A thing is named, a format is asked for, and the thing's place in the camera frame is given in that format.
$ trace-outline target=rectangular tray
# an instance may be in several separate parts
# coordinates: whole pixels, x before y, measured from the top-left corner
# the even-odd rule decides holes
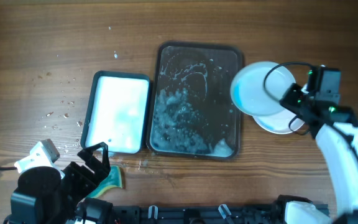
[[[240,148],[242,113],[230,97],[243,67],[230,46],[166,42],[158,50],[146,144],[157,154],[228,159]]]
[[[120,88],[122,88],[121,90],[105,90],[108,91],[109,93],[112,92],[117,92],[120,91],[121,94],[114,94],[111,97],[115,97],[118,101],[117,103],[120,103],[120,105],[124,105],[125,103],[129,103],[128,105],[126,105],[126,108],[118,108],[116,109],[114,107],[113,104],[109,105],[109,106],[105,106],[102,107],[104,108],[103,110],[101,110],[101,114],[98,115],[98,117],[94,118],[94,122],[98,123],[96,125],[96,127],[99,129],[98,131],[95,131],[95,137],[97,142],[90,142],[88,144],[94,145],[97,144],[99,142],[105,142],[108,146],[109,146],[109,152],[121,152],[121,153],[130,153],[130,154],[134,154],[140,151],[140,149],[142,148],[142,146],[144,146],[144,139],[145,139],[145,130],[146,130],[146,126],[147,126],[147,114],[148,114],[148,105],[149,105],[149,93],[151,92],[150,90],[150,80],[149,77],[147,75],[143,75],[143,74],[132,74],[132,73],[123,73],[123,72],[108,72],[108,71],[99,71],[96,72],[94,77],[93,77],[93,82],[92,82],[92,87],[91,87],[91,94],[89,96],[89,102],[88,102],[88,109],[86,111],[86,116],[85,116],[85,121],[84,121],[84,128],[83,128],[83,134],[81,135],[81,147],[82,148],[86,148],[89,147],[88,145],[86,145],[87,143],[87,138],[88,138],[88,131],[90,131],[90,122],[92,122],[92,114],[93,114],[93,110],[94,110],[94,104],[95,104],[95,96],[97,94],[97,87],[98,87],[98,81],[101,77],[114,77],[114,78],[123,78],[125,80],[107,80],[106,82],[111,83],[112,85],[114,83],[117,83],[118,81],[120,81],[121,84],[123,83],[127,83],[128,85],[129,80],[135,79],[135,80],[145,80],[147,82],[147,91],[146,94],[142,97],[144,97],[145,101],[145,106],[144,108],[141,106],[143,104],[142,100],[139,100],[139,112],[144,113],[144,116],[136,116],[136,114],[130,114],[129,110],[135,110],[137,108],[137,106],[131,106],[132,104],[130,104],[130,102],[134,102],[137,103],[137,101],[132,100],[131,99],[127,99],[125,100],[125,95],[124,92],[128,92],[127,89],[125,89],[125,86],[119,86]],[[102,96],[102,94],[100,93],[100,98],[103,97],[103,102],[106,103],[107,105],[110,102],[109,100],[109,96],[105,95],[106,93],[104,93],[104,95]],[[100,117],[103,118],[102,121],[96,121],[96,119],[100,119]],[[122,123],[122,121],[125,120],[129,120],[128,123]],[[123,142],[124,140],[131,140],[131,143],[133,143],[132,145],[136,145],[136,147],[134,147],[133,149],[128,149],[125,147],[118,147],[118,146],[124,146],[124,143],[120,143]]]

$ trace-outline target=yellow sponge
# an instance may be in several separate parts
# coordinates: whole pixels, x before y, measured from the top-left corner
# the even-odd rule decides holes
[[[111,166],[109,175],[86,197],[98,198],[111,188],[122,188],[121,171],[118,166]]]

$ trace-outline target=metal clamp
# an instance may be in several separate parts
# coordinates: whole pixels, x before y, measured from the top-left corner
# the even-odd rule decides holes
[[[233,220],[231,220],[231,212],[226,204],[222,204],[218,207],[218,211],[221,214],[222,218],[226,220],[228,224],[234,224]]]
[[[148,219],[154,218],[155,220],[158,218],[158,207],[152,205],[149,207],[149,214],[147,215]]]

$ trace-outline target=soapy water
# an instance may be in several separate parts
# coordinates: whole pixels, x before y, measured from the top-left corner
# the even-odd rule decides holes
[[[216,157],[234,153],[237,110],[229,93],[235,74],[223,69],[232,60],[222,56],[230,62],[219,64],[224,60],[206,55],[186,47],[163,49],[150,133],[155,150]]]
[[[206,118],[195,110],[188,102],[188,90],[183,88],[175,94],[161,90],[155,101],[152,146],[159,151],[202,154],[208,156],[228,157],[233,150],[226,144],[224,138],[212,147],[212,137],[207,139],[208,130],[200,130],[199,124],[206,127]]]

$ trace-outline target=black mount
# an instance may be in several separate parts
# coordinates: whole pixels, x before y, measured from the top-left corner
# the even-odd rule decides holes
[[[103,149],[103,161],[93,156]],[[19,177],[18,186],[11,197],[11,211],[6,222],[12,224],[65,223],[76,216],[78,202],[89,195],[110,172],[108,145],[101,142],[78,153],[85,166],[71,162],[61,179],[52,167],[34,167]]]
[[[336,68],[314,67],[309,74],[308,93],[293,83],[280,104],[309,126],[313,139],[324,124],[332,126],[335,122],[342,122],[358,127],[352,108],[338,106],[341,72]]]
[[[140,208],[136,206],[112,206],[107,211],[107,206],[93,198],[85,199],[84,203],[88,204],[87,211],[99,210],[100,213],[109,214],[109,221],[106,222],[107,216],[100,217],[99,214],[87,215],[87,220],[96,223],[113,223],[113,224],[284,224],[285,207],[288,202],[301,201],[312,203],[307,198],[281,195],[271,204],[245,205],[242,207],[225,206],[229,212],[228,217],[223,217],[215,207],[177,207],[164,208],[155,205],[149,208]],[[318,210],[325,215],[329,215],[327,205],[315,205]]]

